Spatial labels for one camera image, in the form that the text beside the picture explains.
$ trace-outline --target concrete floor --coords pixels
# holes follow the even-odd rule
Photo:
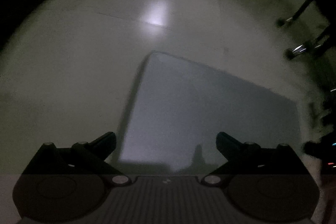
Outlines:
[[[303,62],[283,58],[307,35],[298,25],[274,24],[291,13],[282,0],[47,0],[1,53],[2,174],[20,174],[43,142],[69,147],[118,132],[151,51],[227,71],[297,102],[302,140],[312,138],[307,104],[319,98],[316,85]],[[314,173],[316,162],[306,163]],[[4,221],[14,223],[15,179],[1,180]]]

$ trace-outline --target circular cover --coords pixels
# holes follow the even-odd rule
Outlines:
[[[60,222],[94,210],[104,194],[103,181],[97,175],[22,175],[13,200],[22,217]]]
[[[227,193],[241,211],[267,222],[310,217],[318,200],[309,175],[236,175]]]

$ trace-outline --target floor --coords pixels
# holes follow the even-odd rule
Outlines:
[[[152,51],[297,102],[302,140],[317,138],[308,112],[319,97],[316,85],[304,62],[283,58],[307,34],[274,24],[291,12],[282,0],[47,0],[0,56],[2,174],[20,174],[43,142],[69,147],[118,132],[139,66]],[[315,174],[316,162],[304,160]],[[3,200],[11,200],[13,178],[1,178],[8,185]],[[6,223],[18,220],[13,204],[5,211]]]

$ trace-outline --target silver screw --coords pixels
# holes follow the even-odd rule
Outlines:
[[[119,175],[112,178],[112,181],[116,184],[124,184],[129,181],[127,176]]]
[[[206,176],[204,178],[204,181],[208,184],[217,184],[217,183],[221,182],[221,178],[218,177],[218,176],[210,175],[210,176]]]

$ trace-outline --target bright light spot on floor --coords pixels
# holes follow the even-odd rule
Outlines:
[[[168,4],[164,0],[158,0],[148,5],[142,20],[156,26],[166,26],[168,16]]]

